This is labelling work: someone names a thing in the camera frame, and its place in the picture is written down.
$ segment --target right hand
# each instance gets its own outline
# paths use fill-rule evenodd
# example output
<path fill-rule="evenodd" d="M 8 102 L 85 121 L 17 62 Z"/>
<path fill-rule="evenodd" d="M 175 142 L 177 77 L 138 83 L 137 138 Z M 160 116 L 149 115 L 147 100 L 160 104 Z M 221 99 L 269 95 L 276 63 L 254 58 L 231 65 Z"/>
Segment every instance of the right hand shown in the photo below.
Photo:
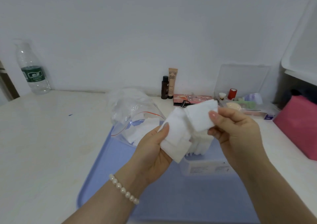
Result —
<path fill-rule="evenodd" d="M 208 134 L 218 139 L 229 164 L 238 174 L 252 169 L 256 162 L 269 162 L 265 153 L 259 125 L 250 117 L 230 108 L 209 112 L 215 124 Z"/>

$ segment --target pink box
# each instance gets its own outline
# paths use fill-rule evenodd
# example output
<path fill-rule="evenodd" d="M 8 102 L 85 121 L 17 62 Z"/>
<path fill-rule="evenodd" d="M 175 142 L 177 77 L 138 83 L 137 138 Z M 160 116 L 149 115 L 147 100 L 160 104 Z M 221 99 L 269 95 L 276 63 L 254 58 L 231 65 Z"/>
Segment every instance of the pink box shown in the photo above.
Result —
<path fill-rule="evenodd" d="M 309 158 L 317 161 L 317 105 L 292 96 L 273 122 Z"/>

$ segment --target pearl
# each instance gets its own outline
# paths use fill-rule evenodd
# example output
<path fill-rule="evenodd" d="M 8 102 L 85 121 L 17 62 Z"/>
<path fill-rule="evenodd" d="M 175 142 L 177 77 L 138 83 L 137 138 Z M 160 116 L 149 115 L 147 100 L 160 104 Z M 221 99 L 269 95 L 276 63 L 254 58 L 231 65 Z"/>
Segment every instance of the pearl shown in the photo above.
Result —
<path fill-rule="evenodd" d="M 126 189 L 125 189 L 124 187 L 122 187 L 121 190 L 120 190 L 120 192 L 121 192 L 122 194 L 126 194 Z"/>

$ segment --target white wall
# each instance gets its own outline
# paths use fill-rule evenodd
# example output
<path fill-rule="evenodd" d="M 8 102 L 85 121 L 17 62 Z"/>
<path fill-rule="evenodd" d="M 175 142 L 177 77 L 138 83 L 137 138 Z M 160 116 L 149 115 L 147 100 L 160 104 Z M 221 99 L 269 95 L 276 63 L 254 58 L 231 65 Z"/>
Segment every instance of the white wall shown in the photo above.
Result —
<path fill-rule="evenodd" d="M 308 0 L 0 0 L 0 60 L 20 95 L 30 91 L 13 38 L 29 38 L 54 89 L 142 86 L 159 94 L 168 67 L 177 93 L 212 94 L 222 63 L 279 62 Z"/>

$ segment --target plastic bag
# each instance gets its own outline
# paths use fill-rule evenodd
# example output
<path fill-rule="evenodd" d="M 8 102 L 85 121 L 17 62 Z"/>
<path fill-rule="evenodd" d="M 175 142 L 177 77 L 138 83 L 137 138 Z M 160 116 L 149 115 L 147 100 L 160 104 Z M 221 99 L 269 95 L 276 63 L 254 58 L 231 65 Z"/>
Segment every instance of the plastic bag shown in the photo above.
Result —
<path fill-rule="evenodd" d="M 111 136 L 132 145 L 126 138 L 131 126 L 138 126 L 148 118 L 159 118 L 161 125 L 165 117 L 154 104 L 152 98 L 134 88 L 124 88 L 108 94 L 108 108 L 113 129 Z"/>

